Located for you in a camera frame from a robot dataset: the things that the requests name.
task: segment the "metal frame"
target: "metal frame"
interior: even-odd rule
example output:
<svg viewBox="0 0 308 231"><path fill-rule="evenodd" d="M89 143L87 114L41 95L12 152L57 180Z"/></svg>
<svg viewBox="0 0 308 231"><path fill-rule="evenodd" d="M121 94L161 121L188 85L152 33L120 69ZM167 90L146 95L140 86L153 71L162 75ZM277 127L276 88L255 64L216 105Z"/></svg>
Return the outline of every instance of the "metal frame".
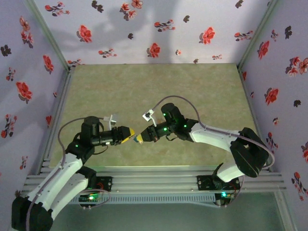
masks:
<svg viewBox="0 0 308 231"><path fill-rule="evenodd" d="M40 175L28 176L23 193L35 189L53 170L45 160ZM97 176L113 177L111 193L220 193L222 191L198 191L199 175L212 175L215 167L170 166L170 167L104 167L93 168ZM262 170L257 178L245 177L242 192L261 193L284 191L280 173Z"/></svg>

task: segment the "gray cable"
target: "gray cable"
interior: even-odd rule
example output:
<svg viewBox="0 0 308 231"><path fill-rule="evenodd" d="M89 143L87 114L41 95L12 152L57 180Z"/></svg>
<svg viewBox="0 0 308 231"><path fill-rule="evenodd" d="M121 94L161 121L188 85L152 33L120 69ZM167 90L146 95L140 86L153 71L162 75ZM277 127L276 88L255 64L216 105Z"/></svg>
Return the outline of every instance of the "gray cable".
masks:
<svg viewBox="0 0 308 231"><path fill-rule="evenodd" d="M63 157L62 157L62 163L60 164L60 167L57 169L57 171L45 182L45 184L41 187L41 189L38 191L37 195L33 198L30 206L29 206L29 209L27 211L27 215L26 215L26 231L30 231L30 212L31 212L31 209L34 205L34 203L36 202L36 200L38 199L38 194L41 194L41 192L46 188L46 186L58 175L58 173L60 172L60 170L63 168L63 165L65 163L65 159L66 159L66 155L65 155L65 147L63 145L63 143L61 142L61 139L60 139L60 134L61 134L61 131L64 127L66 127L67 125L69 125L70 123L73 123L77 120L82 120L82 119L85 119L85 117L82 117L82 118L77 118L77 119L73 119L69 122L67 122L66 124L64 124L62 127L60 127L59 129L59 132L58 132L58 142L62 148L62 152L63 152Z"/></svg>
<svg viewBox="0 0 308 231"><path fill-rule="evenodd" d="M263 168L269 168L269 167L273 166L273 164L275 163L275 157L274 157L273 153L272 153L265 145L263 145L263 144L261 144L261 143L259 143L259 142L256 142L256 141L254 141L254 140L252 140L252 139L246 138L245 136L241 136L241 135L237 135L237 134L233 134L233 133L228 133L228 132L225 132L225 131L220 131L220 130L217 130L217 129L214 129L214 128L208 128L206 125L204 125L204 124L201 122L200 115L199 115L199 112L198 112L198 110L196 109L196 107L195 107L189 100L187 100L186 98L184 98L184 97L182 97L182 96L178 96L178 95L169 95L169 96L166 96L166 97L162 98L162 99L153 107L152 110L155 111L155 108L157 108L158 105L162 103L162 101L164 101L165 99L168 99L168 98L180 98L180 99L185 100L187 103L189 103L189 104L193 107L194 111L195 111L196 114L197 114L198 122L200 123L200 125L201 125L204 129L206 129L206 130L208 130L208 131L220 133L220 134L223 134L223 135L226 135L226 136L237 137L237 138L240 138L240 139L242 139L242 140L248 141L248 142L250 142L250 143L253 143L253 144L255 144L255 145L257 145L257 146L263 148L265 151L267 151L267 152L269 153L269 155L271 156L271 159L272 159L272 162L271 162L269 165L263 166Z"/></svg>

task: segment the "lavender wall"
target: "lavender wall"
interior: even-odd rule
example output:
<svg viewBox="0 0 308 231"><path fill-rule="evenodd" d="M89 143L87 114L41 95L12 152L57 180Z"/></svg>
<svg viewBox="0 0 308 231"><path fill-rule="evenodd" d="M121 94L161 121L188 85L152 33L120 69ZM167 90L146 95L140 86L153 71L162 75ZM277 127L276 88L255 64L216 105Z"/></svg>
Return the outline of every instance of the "lavender wall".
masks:
<svg viewBox="0 0 308 231"><path fill-rule="evenodd" d="M169 64L238 63L270 0L34 2L69 64Z"/></svg>
<svg viewBox="0 0 308 231"><path fill-rule="evenodd" d="M242 68L262 136L274 152L295 211L308 230L308 30L305 0L278 1Z"/></svg>
<svg viewBox="0 0 308 231"><path fill-rule="evenodd" d="M54 92L65 70L23 1L3 0L1 5L0 230L5 231L15 192L42 155Z"/></svg>

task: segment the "white connector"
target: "white connector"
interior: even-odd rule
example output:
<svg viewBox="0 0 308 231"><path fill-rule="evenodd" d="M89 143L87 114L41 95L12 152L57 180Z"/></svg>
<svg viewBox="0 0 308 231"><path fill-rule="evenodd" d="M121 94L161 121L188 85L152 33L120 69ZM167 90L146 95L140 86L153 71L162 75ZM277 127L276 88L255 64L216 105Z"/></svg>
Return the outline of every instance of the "white connector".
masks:
<svg viewBox="0 0 308 231"><path fill-rule="evenodd" d="M150 121L152 119L152 115L154 114L154 111L152 109L150 109L149 111L147 111L146 113L144 113L142 115L142 117L146 120L146 121Z"/></svg>
<svg viewBox="0 0 308 231"><path fill-rule="evenodd" d="M157 121L156 121L156 118L154 117L154 111L152 109L150 109L148 112L144 113L142 115L142 117L146 120L146 121L150 121L152 120L153 121L153 124L154 124L154 127L157 126Z"/></svg>

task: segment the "red flower pattern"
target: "red flower pattern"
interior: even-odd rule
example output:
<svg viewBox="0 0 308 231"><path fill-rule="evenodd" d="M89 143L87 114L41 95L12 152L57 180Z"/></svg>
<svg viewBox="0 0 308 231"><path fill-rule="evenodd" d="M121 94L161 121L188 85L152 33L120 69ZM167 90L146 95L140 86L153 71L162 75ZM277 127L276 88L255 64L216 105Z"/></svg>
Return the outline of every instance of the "red flower pattern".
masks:
<svg viewBox="0 0 308 231"><path fill-rule="evenodd" d="M295 176L297 179L300 178L300 174L299 174L298 172L295 172L295 173L294 173L294 176Z"/></svg>
<svg viewBox="0 0 308 231"><path fill-rule="evenodd" d="M50 7L50 5L46 5L45 10L50 11L50 10L52 10L52 8Z"/></svg>
<svg viewBox="0 0 308 231"><path fill-rule="evenodd" d="M32 92L29 91L29 87L25 82L16 82L19 95L26 100L32 99Z"/></svg>
<svg viewBox="0 0 308 231"><path fill-rule="evenodd" d="M137 9L141 9L142 8L142 4L143 4L143 2L140 1L140 0L132 0L132 3L131 3L131 5L134 8L137 8Z"/></svg>
<svg viewBox="0 0 308 231"><path fill-rule="evenodd" d="M51 63L50 57L48 55L43 55L43 59L44 59L46 70L51 74L53 71L53 65Z"/></svg>
<svg viewBox="0 0 308 231"><path fill-rule="evenodd" d="M160 47L157 43L153 43L149 48L149 57L158 57L158 54L160 53Z"/></svg>
<svg viewBox="0 0 308 231"><path fill-rule="evenodd" d="M298 73L297 69L293 67L291 71L289 71L289 76L295 77L297 73Z"/></svg>
<svg viewBox="0 0 308 231"><path fill-rule="evenodd" d="M48 128L49 128L50 123L51 123L51 118L52 118L51 115L46 117L46 122L47 122L47 127L48 127Z"/></svg>
<svg viewBox="0 0 308 231"><path fill-rule="evenodd" d="M123 3L122 6L121 6L122 10L124 11L129 11L129 5L128 3Z"/></svg>
<svg viewBox="0 0 308 231"><path fill-rule="evenodd" d="M28 40L30 43L33 43L33 35L30 32L28 34Z"/></svg>
<svg viewBox="0 0 308 231"><path fill-rule="evenodd" d="M303 157L305 161L308 163L308 149L303 151Z"/></svg>
<svg viewBox="0 0 308 231"><path fill-rule="evenodd" d="M302 62L299 63L299 73L302 75L306 73L308 70L308 58L304 59Z"/></svg>
<svg viewBox="0 0 308 231"><path fill-rule="evenodd" d="M259 55L259 59L261 60L262 59L262 57L264 56L264 55L266 55L266 53L269 51L269 45L270 45L270 43L269 43L270 41L267 41L267 42L265 42L265 43L261 43L261 45L260 45L260 49L258 50L258 55Z"/></svg>
<svg viewBox="0 0 308 231"><path fill-rule="evenodd" d="M28 21L26 21L22 16L19 18L20 25L23 27L24 31L28 31L30 29Z"/></svg>
<svg viewBox="0 0 308 231"><path fill-rule="evenodd" d="M22 38L23 40L26 40L26 39L27 39L27 34L25 33L24 30L21 32L21 38Z"/></svg>
<svg viewBox="0 0 308 231"><path fill-rule="evenodd" d="M214 37L215 32L212 27L209 27L202 35L202 40L204 44L210 44L211 39Z"/></svg>
<svg viewBox="0 0 308 231"><path fill-rule="evenodd" d="M244 81L246 81L246 75L247 75L247 72L245 71L245 72L243 73L243 80L244 80Z"/></svg>
<svg viewBox="0 0 308 231"><path fill-rule="evenodd" d="M128 17L129 18L134 18L137 15L136 11L129 11L128 12Z"/></svg>
<svg viewBox="0 0 308 231"><path fill-rule="evenodd" d="M270 103L273 103L277 100L277 95L278 95L279 90L278 89L272 89L269 88L267 94L265 94L265 102L267 105Z"/></svg>
<svg viewBox="0 0 308 231"><path fill-rule="evenodd" d="M86 43L92 42L92 34L91 31L84 25L81 25L79 28L79 34L82 38L82 40Z"/></svg>
<svg viewBox="0 0 308 231"><path fill-rule="evenodd" d="M293 59L293 65L294 66L297 66L297 64L300 62L300 59L299 59L299 57L297 56L297 57L295 57L294 59Z"/></svg>

